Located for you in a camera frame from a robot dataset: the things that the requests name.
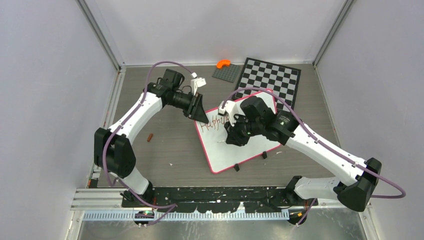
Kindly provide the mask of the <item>pink framed whiteboard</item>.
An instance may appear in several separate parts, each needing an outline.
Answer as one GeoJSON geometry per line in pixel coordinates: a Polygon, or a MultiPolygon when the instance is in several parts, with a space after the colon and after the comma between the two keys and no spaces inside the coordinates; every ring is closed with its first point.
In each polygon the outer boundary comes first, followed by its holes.
{"type": "Polygon", "coordinates": [[[269,152],[281,146],[277,141],[270,141],[262,135],[253,136],[244,146],[236,146],[217,141],[226,140],[227,132],[224,128],[228,118],[218,115],[218,107],[206,111],[209,123],[195,121],[194,125],[203,148],[209,169],[218,174],[233,168],[263,152],[269,152]]]}

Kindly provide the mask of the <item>red marker cap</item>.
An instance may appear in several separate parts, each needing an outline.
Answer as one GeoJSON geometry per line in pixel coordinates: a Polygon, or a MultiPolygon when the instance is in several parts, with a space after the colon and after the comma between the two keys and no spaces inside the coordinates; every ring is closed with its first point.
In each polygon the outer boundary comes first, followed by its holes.
{"type": "Polygon", "coordinates": [[[153,134],[153,133],[150,133],[150,134],[148,135],[147,142],[150,142],[150,141],[151,141],[151,139],[153,138],[153,136],[154,136],[154,134],[153,134]]]}

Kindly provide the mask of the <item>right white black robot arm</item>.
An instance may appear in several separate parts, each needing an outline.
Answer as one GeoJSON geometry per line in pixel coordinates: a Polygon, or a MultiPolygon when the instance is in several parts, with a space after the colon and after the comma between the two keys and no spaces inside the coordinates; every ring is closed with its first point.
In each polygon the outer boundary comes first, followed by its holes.
{"type": "Polygon", "coordinates": [[[327,178],[294,176],[283,190],[283,199],[289,205],[318,198],[338,200],[356,212],[365,210],[379,181],[379,160],[349,154],[299,123],[292,113],[274,112],[257,96],[246,98],[240,105],[222,102],[218,114],[228,117],[224,124],[226,144],[243,147],[250,138],[263,136],[303,153],[333,173],[327,178]]]}

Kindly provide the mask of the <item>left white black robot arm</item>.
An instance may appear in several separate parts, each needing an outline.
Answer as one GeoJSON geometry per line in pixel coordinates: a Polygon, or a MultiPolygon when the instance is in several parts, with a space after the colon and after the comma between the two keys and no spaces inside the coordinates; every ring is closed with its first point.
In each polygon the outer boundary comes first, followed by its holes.
{"type": "Polygon", "coordinates": [[[198,88],[206,85],[203,77],[192,73],[190,91],[184,93],[181,83],[185,77],[175,70],[166,69],[163,77],[150,82],[143,89],[137,102],[109,128],[98,128],[94,133],[93,162],[106,174],[122,181],[134,200],[141,207],[153,202],[153,185],[136,168],[136,156],[132,144],[148,121],[165,106],[181,109],[185,117],[201,123],[209,123],[203,108],[203,95],[198,88]]]}

